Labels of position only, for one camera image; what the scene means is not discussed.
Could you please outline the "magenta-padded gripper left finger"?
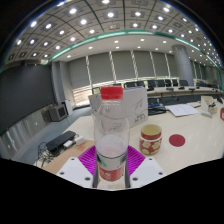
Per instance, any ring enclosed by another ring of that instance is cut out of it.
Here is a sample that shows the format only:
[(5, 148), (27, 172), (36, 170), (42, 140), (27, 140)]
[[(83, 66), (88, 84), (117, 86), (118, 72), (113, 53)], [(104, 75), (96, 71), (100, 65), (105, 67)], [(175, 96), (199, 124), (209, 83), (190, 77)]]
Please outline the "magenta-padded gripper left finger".
[(96, 188), (98, 175), (95, 147), (91, 146), (79, 157), (70, 157), (57, 176), (84, 188)]

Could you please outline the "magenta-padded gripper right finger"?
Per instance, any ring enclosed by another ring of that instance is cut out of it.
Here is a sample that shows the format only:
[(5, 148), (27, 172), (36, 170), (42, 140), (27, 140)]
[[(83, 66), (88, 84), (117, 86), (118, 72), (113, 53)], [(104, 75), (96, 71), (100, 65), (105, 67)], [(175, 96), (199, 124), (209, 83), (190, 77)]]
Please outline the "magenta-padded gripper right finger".
[(127, 188), (140, 188), (165, 176), (165, 172), (153, 157), (145, 157), (135, 148), (128, 147), (125, 169)]

